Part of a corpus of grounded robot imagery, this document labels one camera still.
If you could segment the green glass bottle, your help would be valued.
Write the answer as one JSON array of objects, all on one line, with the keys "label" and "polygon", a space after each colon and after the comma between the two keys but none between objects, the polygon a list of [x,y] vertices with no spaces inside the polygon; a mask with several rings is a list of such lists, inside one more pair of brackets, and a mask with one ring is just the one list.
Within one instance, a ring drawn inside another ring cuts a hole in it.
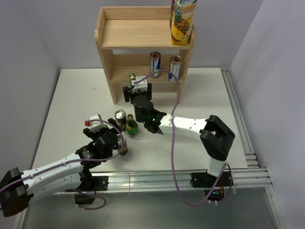
[{"label": "green glass bottle", "polygon": [[129,137],[136,137],[139,134],[139,126],[132,114],[127,115],[126,131]]},{"label": "green glass bottle", "polygon": [[135,80],[136,75],[134,73],[129,74],[130,86],[133,87],[132,82]]}]

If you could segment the black can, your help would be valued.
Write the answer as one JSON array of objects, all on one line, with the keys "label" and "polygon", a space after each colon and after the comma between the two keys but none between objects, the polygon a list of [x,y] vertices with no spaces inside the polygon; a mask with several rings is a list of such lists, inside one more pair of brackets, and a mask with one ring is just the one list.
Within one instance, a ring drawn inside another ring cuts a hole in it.
[{"label": "black can", "polygon": [[122,109],[117,110],[114,114],[117,125],[122,131],[126,131],[126,112]]},{"label": "black can", "polygon": [[118,149],[117,149],[117,151],[119,152],[119,154],[120,154],[121,156],[126,155],[126,154],[128,153],[128,145],[127,145],[127,140],[126,140],[126,138],[125,138],[124,136],[123,136],[123,137],[118,136],[118,141],[117,141],[117,143],[118,143]]}]

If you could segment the silver red-top can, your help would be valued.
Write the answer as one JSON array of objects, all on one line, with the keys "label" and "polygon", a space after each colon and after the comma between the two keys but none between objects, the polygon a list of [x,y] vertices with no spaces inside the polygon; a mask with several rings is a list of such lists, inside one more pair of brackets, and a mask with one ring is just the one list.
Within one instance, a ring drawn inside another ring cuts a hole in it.
[{"label": "silver red-top can", "polygon": [[156,79],[160,76],[161,54],[159,52],[150,53],[150,75]]},{"label": "silver red-top can", "polygon": [[168,73],[168,79],[171,82],[175,82],[179,78],[179,72],[180,72],[180,67],[181,67],[181,62],[182,59],[179,55],[173,55],[170,58],[170,67],[169,67],[169,72]]}]

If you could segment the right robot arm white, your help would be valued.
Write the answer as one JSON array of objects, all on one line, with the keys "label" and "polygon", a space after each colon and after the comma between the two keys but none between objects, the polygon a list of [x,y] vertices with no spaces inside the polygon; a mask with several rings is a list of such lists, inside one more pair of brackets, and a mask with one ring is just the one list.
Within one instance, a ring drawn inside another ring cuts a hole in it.
[{"label": "right robot arm white", "polygon": [[223,179],[221,173],[233,141],[234,132],[216,115],[207,119],[177,117],[156,110],[151,102],[152,84],[146,86],[123,87],[125,102],[134,107],[136,121],[153,134],[178,134],[201,140],[210,159],[206,180],[211,186],[217,186]]}]

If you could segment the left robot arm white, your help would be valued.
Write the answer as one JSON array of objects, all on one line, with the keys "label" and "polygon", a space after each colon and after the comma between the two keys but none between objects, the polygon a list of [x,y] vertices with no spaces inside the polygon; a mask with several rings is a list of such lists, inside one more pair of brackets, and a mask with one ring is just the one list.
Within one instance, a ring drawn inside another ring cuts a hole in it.
[{"label": "left robot arm white", "polygon": [[110,118],[107,121],[85,121],[83,133],[91,139],[65,158],[36,169],[19,171],[12,168],[0,181],[0,209],[5,217],[25,210],[31,200],[66,190],[88,190],[93,179],[90,170],[115,158],[120,127]]}]

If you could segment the wooden two-tier shelf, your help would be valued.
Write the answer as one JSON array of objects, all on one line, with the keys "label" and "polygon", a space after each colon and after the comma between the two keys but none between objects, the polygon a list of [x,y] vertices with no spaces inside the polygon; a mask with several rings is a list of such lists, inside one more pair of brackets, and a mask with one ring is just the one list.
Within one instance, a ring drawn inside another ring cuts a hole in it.
[{"label": "wooden two-tier shelf", "polygon": [[189,44],[171,44],[169,29],[170,7],[101,7],[95,26],[95,43],[112,97],[117,103],[119,84],[128,81],[128,75],[149,74],[150,56],[144,53],[114,54],[114,50],[178,50],[182,58],[177,96],[181,97],[195,44],[192,28]]}]

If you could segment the pineapple juice carton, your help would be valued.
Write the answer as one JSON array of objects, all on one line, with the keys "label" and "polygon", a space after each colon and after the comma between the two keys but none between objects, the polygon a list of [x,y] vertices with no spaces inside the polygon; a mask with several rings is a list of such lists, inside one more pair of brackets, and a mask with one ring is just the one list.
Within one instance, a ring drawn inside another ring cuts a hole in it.
[{"label": "pineapple juice carton", "polygon": [[170,16],[171,44],[188,45],[196,6],[197,0],[172,0]]}]

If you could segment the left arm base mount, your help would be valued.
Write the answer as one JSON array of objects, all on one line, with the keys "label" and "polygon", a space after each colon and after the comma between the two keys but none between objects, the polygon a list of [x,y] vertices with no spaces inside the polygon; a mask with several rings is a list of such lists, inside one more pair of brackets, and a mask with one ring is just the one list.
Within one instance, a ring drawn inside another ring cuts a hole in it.
[{"label": "left arm base mount", "polygon": [[108,180],[108,176],[93,176],[90,181],[85,182],[84,185],[81,184],[81,186],[76,190],[82,192],[82,194],[75,194],[75,203],[81,206],[91,205],[97,198],[86,196],[83,193],[92,192],[93,194],[97,194],[97,191],[106,191],[108,187]]}]

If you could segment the front aluminium rail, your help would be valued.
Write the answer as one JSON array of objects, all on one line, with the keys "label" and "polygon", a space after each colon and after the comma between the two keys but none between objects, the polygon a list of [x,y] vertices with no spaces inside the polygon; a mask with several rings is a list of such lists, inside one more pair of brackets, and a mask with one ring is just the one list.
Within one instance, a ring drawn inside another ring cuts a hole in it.
[{"label": "front aluminium rail", "polygon": [[[266,169],[233,169],[231,178],[232,188],[270,187],[271,179]],[[52,195],[58,192],[77,189],[92,179],[93,176],[108,176],[108,193],[120,192],[154,192],[175,191],[173,176],[170,171],[159,172],[118,172],[118,173],[90,173],[67,175],[55,179],[35,177],[24,182],[27,193],[35,198]]]}]

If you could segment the aluminium rail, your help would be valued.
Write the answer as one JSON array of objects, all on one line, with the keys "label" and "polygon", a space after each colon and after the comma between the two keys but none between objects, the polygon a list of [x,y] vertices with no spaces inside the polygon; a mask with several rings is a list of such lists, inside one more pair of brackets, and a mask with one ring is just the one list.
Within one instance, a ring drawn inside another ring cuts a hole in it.
[{"label": "aluminium rail", "polygon": [[239,132],[239,136],[241,139],[241,143],[244,149],[244,155],[246,162],[248,164],[248,168],[260,168],[260,165],[257,161],[257,157],[255,155],[252,142],[250,140],[250,136],[248,134],[248,130],[238,103],[238,99],[236,96],[236,93],[234,91],[234,87],[230,78],[229,74],[229,68],[220,68],[223,79],[224,79],[224,84],[227,89],[227,93],[229,96],[229,100],[231,103],[232,111],[234,114],[234,119],[237,125],[237,129]]},{"label": "aluminium rail", "polygon": [[[232,188],[270,187],[271,179],[266,169],[233,169],[231,178]],[[154,192],[175,191],[173,176],[170,171],[159,172],[118,172],[118,173],[90,173],[67,175],[55,179],[35,177],[24,182],[27,193],[35,198],[52,195],[58,192],[77,189],[92,179],[93,176],[108,176],[108,193],[120,192]]]}]

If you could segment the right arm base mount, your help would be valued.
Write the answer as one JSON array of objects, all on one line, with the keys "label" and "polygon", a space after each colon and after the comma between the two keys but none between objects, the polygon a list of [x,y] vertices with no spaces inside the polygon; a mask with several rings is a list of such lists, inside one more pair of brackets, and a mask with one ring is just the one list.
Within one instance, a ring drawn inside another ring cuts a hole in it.
[{"label": "right arm base mount", "polygon": [[[195,172],[191,173],[190,185],[193,188],[203,188],[204,194],[207,196],[212,186],[216,181],[216,177],[207,174],[207,172]],[[233,179],[231,178],[230,172],[223,172],[220,179],[212,191],[211,195],[208,197],[208,201],[218,203],[223,200],[229,191],[225,191],[225,188],[232,188],[234,185]]]}]

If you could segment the right side aluminium rail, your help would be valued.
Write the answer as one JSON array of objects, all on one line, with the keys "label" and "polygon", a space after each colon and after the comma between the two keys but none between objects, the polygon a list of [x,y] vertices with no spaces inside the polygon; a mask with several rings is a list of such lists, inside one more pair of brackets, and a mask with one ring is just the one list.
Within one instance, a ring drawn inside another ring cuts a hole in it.
[{"label": "right side aluminium rail", "polygon": [[244,155],[246,162],[248,164],[248,168],[260,168],[260,165],[257,161],[257,157],[255,155],[252,142],[250,140],[250,136],[248,134],[248,130],[238,103],[238,99],[236,96],[236,93],[234,91],[234,87],[230,78],[229,74],[229,68],[220,68],[223,79],[224,79],[224,84],[227,89],[227,93],[229,96],[229,100],[231,103],[232,111],[234,114],[234,119],[237,125],[237,129],[239,132],[239,136],[241,139],[241,143],[244,149]]}]

